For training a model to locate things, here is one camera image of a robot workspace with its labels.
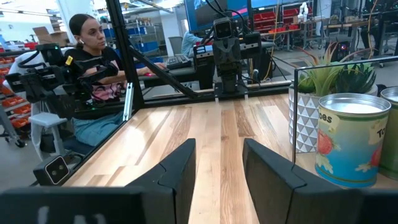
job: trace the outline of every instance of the blue jeans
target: blue jeans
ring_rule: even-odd
[[[73,118],[73,127],[77,141],[90,146],[97,146],[111,134],[123,121],[123,112],[104,116],[100,119]]]

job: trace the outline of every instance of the tin can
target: tin can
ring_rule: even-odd
[[[373,185],[391,104],[356,93],[324,96],[319,104],[315,170],[344,187]]]
[[[386,136],[384,137],[379,172],[398,180],[398,87],[381,91],[381,98],[391,103]]]

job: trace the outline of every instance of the can label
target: can label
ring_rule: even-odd
[[[398,179],[398,106],[392,105],[380,160],[380,173]]]
[[[366,187],[376,181],[388,113],[342,116],[319,108],[316,170],[345,187]]]

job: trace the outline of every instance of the woman's hair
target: woman's hair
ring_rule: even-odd
[[[73,35],[80,35],[81,34],[81,27],[86,22],[87,19],[95,19],[91,15],[87,14],[76,14],[72,16],[69,20],[69,29]],[[83,48],[82,43],[77,43],[76,48]]]

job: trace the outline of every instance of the keyboard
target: keyboard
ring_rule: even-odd
[[[167,60],[166,66],[168,69],[173,70],[173,69],[178,69],[178,68],[187,68],[191,67],[191,60],[185,55],[178,55],[178,56],[173,56],[169,57]]]

